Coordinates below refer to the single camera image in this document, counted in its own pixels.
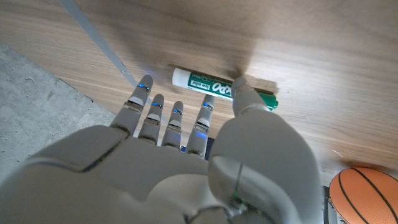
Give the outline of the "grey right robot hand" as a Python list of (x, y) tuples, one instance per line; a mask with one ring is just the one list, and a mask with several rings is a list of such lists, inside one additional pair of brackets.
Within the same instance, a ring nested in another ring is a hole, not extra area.
[(164, 99), (139, 118), (146, 75), (109, 126), (81, 129), (30, 156), (1, 184), (2, 223), (320, 223), (312, 150), (245, 78), (234, 118), (206, 148), (214, 98), (205, 97), (185, 151), (182, 103), (159, 140)]

